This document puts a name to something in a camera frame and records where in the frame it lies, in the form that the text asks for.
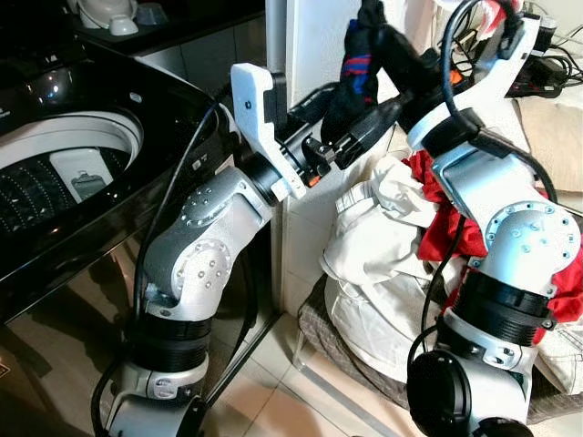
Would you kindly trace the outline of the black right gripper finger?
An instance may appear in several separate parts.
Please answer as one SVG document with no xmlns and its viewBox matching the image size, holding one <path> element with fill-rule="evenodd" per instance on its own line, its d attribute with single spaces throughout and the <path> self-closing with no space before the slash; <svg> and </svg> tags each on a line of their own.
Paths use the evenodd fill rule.
<svg viewBox="0 0 583 437">
<path fill-rule="evenodd" d="M 333 163 L 339 169 L 349 169 L 353 162 L 361 158 L 380 141 L 404 111 L 406 96 L 397 96 L 368 109 L 347 130 L 341 140 L 333 143 Z"/>
<path fill-rule="evenodd" d="M 363 23 L 370 37 L 370 74 L 412 74 L 415 70 L 415 50 L 403 33 L 388 25 L 382 14 L 366 14 Z"/>
</svg>

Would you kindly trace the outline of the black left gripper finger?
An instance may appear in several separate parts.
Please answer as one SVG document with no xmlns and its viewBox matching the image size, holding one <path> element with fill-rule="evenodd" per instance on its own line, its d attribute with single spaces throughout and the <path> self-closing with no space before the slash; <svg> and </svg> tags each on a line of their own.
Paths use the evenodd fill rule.
<svg viewBox="0 0 583 437">
<path fill-rule="evenodd" d="M 301 122 L 301 124 L 320 122 L 328 113 L 338 87 L 338 82 L 329 82 L 315 88 L 303 100 L 288 109 L 287 119 L 291 122 Z"/>
</svg>

